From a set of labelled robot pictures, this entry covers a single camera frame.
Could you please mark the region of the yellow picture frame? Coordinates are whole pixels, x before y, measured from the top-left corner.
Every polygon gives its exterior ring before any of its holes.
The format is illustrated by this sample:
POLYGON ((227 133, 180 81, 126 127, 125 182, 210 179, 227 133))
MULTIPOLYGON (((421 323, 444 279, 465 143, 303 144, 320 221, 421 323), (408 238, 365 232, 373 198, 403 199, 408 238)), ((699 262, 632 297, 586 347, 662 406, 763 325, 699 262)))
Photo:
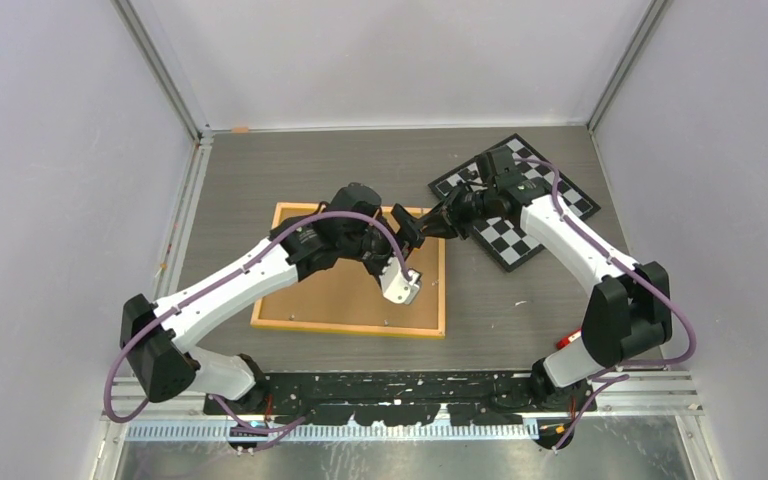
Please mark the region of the yellow picture frame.
POLYGON ((362 264, 339 260, 329 270, 255 302, 255 328, 329 334, 443 339, 446 335, 446 243, 431 238, 407 259, 421 273, 409 305, 386 300, 362 264))

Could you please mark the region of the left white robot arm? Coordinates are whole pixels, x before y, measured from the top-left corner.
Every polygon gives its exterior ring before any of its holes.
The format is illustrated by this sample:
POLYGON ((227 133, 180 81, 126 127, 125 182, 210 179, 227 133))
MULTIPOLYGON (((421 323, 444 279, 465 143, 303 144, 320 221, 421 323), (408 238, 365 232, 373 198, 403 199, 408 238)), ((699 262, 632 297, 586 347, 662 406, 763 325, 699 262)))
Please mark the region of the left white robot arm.
POLYGON ((267 398, 260 368, 248 356, 222 355, 199 342, 261 298, 328 270, 342 260, 365 266, 382 296, 409 304, 419 272, 409 268, 409 246, 398 239, 370 188, 350 184, 309 215, 291 217, 249 252, 177 293, 123 307, 122 351, 147 400, 161 403, 192 390, 228 399, 240 412, 258 412, 267 398))

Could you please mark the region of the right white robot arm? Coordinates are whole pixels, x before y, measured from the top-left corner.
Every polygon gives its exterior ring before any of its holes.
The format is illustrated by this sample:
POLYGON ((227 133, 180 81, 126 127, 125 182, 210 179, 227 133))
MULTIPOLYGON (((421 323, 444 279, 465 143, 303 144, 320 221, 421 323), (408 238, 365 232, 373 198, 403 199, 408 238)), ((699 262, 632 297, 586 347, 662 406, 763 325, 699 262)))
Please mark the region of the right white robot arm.
POLYGON ((578 280, 589 300, 579 338, 537 361, 531 397, 556 410, 571 386, 615 367, 671 339, 669 279, 656 262, 640 264, 612 247, 580 220, 560 195, 561 175, 529 177, 523 160, 504 147, 475 158, 479 189, 456 184, 428 213, 414 217, 396 205, 399 240, 409 253, 430 237, 468 237, 479 220, 517 224, 552 253, 578 280))

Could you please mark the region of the red white grid block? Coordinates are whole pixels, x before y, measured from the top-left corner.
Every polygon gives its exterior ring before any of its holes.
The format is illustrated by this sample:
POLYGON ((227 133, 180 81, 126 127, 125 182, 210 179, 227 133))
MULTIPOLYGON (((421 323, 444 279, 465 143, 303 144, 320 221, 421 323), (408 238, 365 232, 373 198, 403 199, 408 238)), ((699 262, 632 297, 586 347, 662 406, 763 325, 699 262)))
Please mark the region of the red white grid block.
POLYGON ((562 337, 559 341, 557 341, 555 344, 556 349, 561 350, 567 347, 572 342, 578 340, 580 337, 581 337, 581 330, 576 329, 575 331, 569 333, 568 335, 562 337))

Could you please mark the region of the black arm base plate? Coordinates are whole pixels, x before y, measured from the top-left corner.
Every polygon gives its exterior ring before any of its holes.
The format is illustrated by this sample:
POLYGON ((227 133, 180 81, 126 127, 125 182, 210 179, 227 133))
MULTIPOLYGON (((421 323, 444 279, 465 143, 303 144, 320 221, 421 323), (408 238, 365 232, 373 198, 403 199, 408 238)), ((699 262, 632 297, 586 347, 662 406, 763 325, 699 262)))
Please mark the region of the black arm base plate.
POLYGON ((512 425, 527 413, 569 419, 582 410, 590 391, 580 381, 554 390, 541 387, 529 372, 283 372, 268 373, 240 400, 207 398, 208 415, 232 411, 286 424, 388 427, 428 425, 447 417, 455 426, 512 425))

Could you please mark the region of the aluminium left side rail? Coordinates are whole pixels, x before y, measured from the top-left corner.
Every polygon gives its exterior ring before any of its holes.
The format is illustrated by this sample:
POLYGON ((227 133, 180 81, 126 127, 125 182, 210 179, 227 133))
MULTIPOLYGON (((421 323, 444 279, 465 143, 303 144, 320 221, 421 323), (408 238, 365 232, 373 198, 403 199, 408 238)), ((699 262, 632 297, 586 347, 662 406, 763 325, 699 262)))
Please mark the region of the aluminium left side rail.
POLYGON ((179 289, 184 259, 190 240, 198 203, 207 173, 215 135, 205 134, 194 146, 187 163, 182 185, 166 240, 162 244, 158 269, 155 273, 150 299, 158 299, 179 289))

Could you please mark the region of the aluminium rail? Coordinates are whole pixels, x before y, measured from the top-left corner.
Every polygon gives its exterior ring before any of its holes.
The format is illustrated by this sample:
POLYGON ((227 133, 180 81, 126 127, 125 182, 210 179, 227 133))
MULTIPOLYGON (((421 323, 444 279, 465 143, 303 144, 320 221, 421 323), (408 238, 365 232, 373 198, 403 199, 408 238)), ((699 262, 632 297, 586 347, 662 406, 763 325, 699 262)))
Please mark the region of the aluminium rail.
POLYGON ((543 400, 530 394, 524 371, 275 372, 253 399, 229 402, 252 420, 311 424, 457 425, 509 423, 514 417, 569 419, 585 411, 608 415, 699 415, 703 408, 688 373, 632 370, 627 379, 567 387, 543 400))
POLYGON ((205 134, 194 146, 187 163, 182 185, 166 240, 162 244, 158 269, 155 273, 150 299, 158 299, 179 289, 184 259, 190 240, 198 203, 207 173, 215 135, 205 134))

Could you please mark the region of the aluminium front rail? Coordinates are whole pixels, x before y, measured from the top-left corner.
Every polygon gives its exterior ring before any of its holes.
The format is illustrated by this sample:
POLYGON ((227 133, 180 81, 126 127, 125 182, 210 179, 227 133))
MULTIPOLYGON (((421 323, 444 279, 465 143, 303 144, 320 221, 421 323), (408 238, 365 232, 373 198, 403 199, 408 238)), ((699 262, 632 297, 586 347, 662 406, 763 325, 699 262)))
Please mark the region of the aluminium front rail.
POLYGON ((703 408, 688 373, 632 370, 627 379, 567 387, 543 400, 530 394, 524 371, 275 372, 253 399, 229 402, 252 420, 311 424, 457 425, 509 423, 514 417, 569 419, 585 411, 608 415, 699 415, 703 408))

